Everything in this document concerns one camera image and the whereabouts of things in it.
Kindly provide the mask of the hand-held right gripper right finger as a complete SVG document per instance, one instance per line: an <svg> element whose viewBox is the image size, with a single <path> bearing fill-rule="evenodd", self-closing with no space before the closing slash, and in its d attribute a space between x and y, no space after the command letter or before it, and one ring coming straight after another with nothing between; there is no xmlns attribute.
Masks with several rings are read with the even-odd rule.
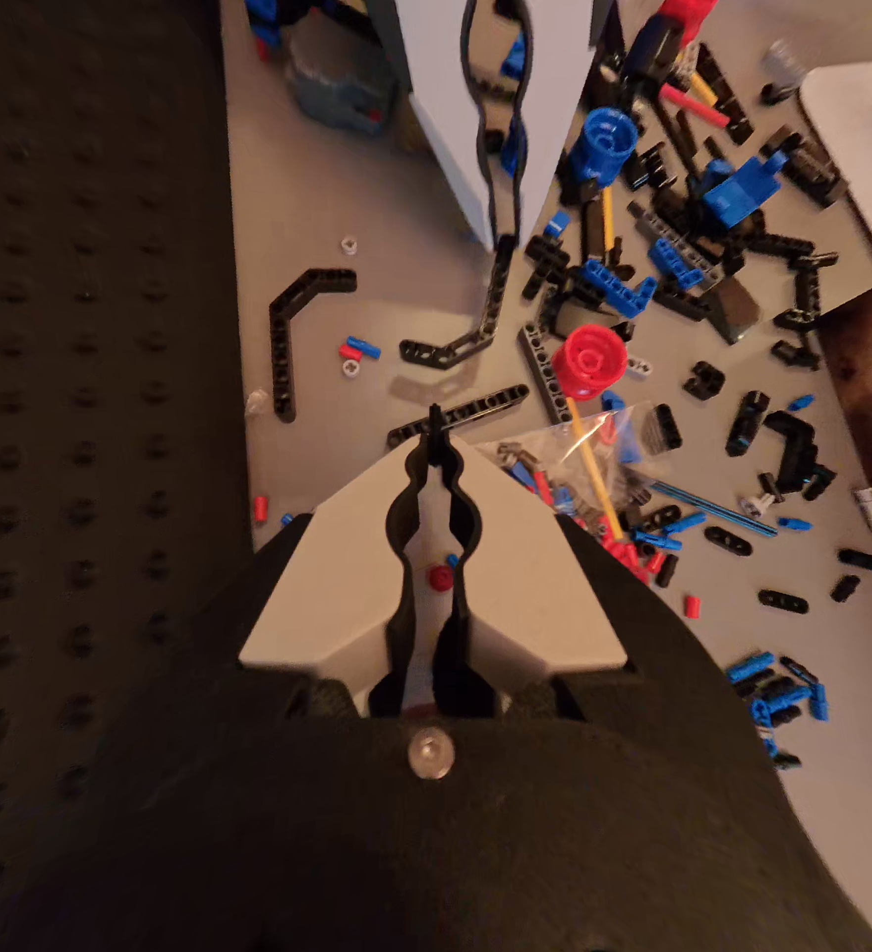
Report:
<svg viewBox="0 0 872 952"><path fill-rule="evenodd" d="M460 552L440 635L440 689L472 675L513 696L555 676L622 669L628 654L554 511L466 443L444 439Z"/></svg>

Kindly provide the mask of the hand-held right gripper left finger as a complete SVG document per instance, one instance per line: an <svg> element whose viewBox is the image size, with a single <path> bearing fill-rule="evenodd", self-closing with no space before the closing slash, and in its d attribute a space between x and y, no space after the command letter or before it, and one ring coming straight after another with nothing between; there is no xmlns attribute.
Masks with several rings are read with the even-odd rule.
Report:
<svg viewBox="0 0 872 952"><path fill-rule="evenodd" d="M404 444L317 506L239 651L252 669L304 673L361 695L391 670L385 628L403 598L404 564L385 519L410 485Z"/></svg>

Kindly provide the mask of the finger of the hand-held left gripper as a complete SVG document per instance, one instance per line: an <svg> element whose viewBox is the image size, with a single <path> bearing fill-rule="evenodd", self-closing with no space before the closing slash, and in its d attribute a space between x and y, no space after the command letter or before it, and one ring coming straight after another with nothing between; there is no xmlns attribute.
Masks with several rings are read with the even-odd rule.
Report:
<svg viewBox="0 0 872 952"><path fill-rule="evenodd" d="M397 1L410 103L477 240L498 242L494 183L485 149L486 116L472 74L475 1Z"/></svg>
<svg viewBox="0 0 872 952"><path fill-rule="evenodd" d="M535 232L594 58L591 1L526 1L526 66L518 113L526 157L519 180L520 246Z"/></svg>

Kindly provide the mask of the grey motor brick assembly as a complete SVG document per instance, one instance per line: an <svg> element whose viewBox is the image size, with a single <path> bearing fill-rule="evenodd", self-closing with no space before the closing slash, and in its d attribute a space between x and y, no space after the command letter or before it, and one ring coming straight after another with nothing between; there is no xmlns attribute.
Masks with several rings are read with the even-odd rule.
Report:
<svg viewBox="0 0 872 952"><path fill-rule="evenodd" d="M260 58L283 67L304 115L365 135L382 131L397 76L366 12L339 1L243 6Z"/></svg>

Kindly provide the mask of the black beam piece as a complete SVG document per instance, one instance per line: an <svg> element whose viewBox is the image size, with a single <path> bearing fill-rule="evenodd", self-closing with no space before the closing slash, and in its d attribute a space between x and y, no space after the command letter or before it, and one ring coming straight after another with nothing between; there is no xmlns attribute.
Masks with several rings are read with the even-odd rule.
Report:
<svg viewBox="0 0 872 952"><path fill-rule="evenodd" d="M453 341L436 346L420 341L400 341L399 353L406 363L435 370L449 370L469 360L493 342L498 327L503 297L509 277L512 258L517 248L513 234L499 238L492 270L487 284L486 296L477 326Z"/></svg>

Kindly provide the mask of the blue toy wheel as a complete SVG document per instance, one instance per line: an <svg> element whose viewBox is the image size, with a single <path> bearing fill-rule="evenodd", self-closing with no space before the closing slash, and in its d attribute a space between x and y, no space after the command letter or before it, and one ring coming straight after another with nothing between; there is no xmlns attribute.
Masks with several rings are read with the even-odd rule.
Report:
<svg viewBox="0 0 872 952"><path fill-rule="evenodd" d="M524 93L523 85L526 73L526 53L526 35L524 30L522 30L502 61L500 68L503 77L517 82L513 112L500 152L501 166L503 170L512 177L515 175L518 160L522 156L524 146L523 120L521 118L520 109Z"/></svg>
<svg viewBox="0 0 872 952"><path fill-rule="evenodd" d="M569 168L578 184L613 184L639 141L639 127L627 114L600 107L584 120L568 153Z"/></svg>

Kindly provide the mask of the clear bag of small pieces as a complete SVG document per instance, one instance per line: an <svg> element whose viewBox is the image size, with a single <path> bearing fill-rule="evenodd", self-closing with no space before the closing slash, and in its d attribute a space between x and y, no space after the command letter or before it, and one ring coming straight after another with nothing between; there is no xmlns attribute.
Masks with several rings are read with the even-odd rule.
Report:
<svg viewBox="0 0 872 952"><path fill-rule="evenodd" d="M621 542L611 536L570 423L483 443L477 449L544 506L586 531L639 581L650 584L655 574L648 564L654 549L634 540L631 524L633 508L646 506L647 483L664 474L671 452L656 410L645 404L627 407L614 401L607 410L581 417L618 513Z"/></svg>

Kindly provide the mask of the red axle rod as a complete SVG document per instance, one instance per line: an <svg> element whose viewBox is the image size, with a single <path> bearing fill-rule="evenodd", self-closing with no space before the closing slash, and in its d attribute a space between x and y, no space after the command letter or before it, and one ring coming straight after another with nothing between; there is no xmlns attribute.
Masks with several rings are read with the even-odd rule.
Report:
<svg viewBox="0 0 872 952"><path fill-rule="evenodd" d="M720 129L726 129L729 125L729 118L726 114L714 106L707 104L705 101L699 100L691 94L671 86L668 83L661 86L659 98L675 106L679 111L685 111L686 113L695 115L707 125Z"/></svg>

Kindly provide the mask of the long black axle rod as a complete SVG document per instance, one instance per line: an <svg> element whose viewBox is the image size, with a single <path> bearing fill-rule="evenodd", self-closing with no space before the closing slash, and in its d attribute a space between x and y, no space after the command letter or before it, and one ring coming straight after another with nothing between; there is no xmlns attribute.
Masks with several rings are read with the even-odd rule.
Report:
<svg viewBox="0 0 872 952"><path fill-rule="evenodd" d="M726 521L737 528L754 532L755 534L765 538L775 538L778 535L778 529L774 527L768 526L755 518L739 512L738 510L729 508L727 506L721 506L705 499L700 495L691 493L688 490L674 486L670 483L657 480L649 481L647 483L647 487L651 491L674 499L680 503L694 506L696 509L704 512L705 514L714 516L718 519L721 519L722 521Z"/></svg>

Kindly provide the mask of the blue angled panel piece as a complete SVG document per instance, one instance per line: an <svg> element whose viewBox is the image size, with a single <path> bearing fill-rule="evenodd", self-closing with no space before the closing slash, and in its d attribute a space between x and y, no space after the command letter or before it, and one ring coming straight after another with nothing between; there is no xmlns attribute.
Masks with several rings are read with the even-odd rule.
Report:
<svg viewBox="0 0 872 952"><path fill-rule="evenodd" d="M725 177L720 173L727 169L728 163L713 160L702 182L700 200L718 224L729 231L779 192L778 175L788 160L786 153L777 150L766 160L750 158Z"/></svg>

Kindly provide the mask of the light grey short beam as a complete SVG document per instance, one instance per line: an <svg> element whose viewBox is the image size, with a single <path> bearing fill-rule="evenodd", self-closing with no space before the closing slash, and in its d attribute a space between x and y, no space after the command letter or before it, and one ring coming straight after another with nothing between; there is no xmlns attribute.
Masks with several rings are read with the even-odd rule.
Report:
<svg viewBox="0 0 872 952"><path fill-rule="evenodd" d="M782 40L775 40L761 57L761 64L770 83L780 89L797 89L803 83L808 69L799 56Z"/></svg>

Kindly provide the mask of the black bent beam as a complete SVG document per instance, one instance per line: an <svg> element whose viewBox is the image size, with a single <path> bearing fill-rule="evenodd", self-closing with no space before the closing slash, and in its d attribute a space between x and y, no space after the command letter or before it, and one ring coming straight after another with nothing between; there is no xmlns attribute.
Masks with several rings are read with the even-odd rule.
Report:
<svg viewBox="0 0 872 952"><path fill-rule="evenodd" d="M268 308L273 410L283 423L297 417L290 323L316 297L358 289L351 268L309 268L274 298Z"/></svg>

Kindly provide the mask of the cluster of blue pins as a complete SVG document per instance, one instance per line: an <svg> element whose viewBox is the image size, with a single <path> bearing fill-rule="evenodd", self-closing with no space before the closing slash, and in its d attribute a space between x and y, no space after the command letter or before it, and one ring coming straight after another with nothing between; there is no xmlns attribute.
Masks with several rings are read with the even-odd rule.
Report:
<svg viewBox="0 0 872 952"><path fill-rule="evenodd" d="M830 721L823 680L798 660L773 652L748 655L723 673L747 709L774 768L779 772L801 768L801 759L782 747L777 732L805 716L820 723Z"/></svg>

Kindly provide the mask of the black square panel piece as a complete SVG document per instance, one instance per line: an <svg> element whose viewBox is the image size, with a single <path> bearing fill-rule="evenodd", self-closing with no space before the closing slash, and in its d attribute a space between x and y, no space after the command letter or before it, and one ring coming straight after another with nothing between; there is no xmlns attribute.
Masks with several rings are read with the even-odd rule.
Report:
<svg viewBox="0 0 872 952"><path fill-rule="evenodd" d="M729 346L738 344L762 316L759 303L736 276L704 292L700 301L707 307L707 321Z"/></svg>

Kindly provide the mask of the black rectangular frame piece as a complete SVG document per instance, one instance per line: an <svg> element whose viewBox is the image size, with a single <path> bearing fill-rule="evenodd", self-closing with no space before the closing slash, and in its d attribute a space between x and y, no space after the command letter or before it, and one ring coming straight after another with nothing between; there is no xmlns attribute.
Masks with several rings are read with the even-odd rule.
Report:
<svg viewBox="0 0 872 952"><path fill-rule="evenodd" d="M762 158L780 151L787 161L781 174L820 208L830 208L848 195L842 173L816 141L781 126L759 148Z"/></svg>

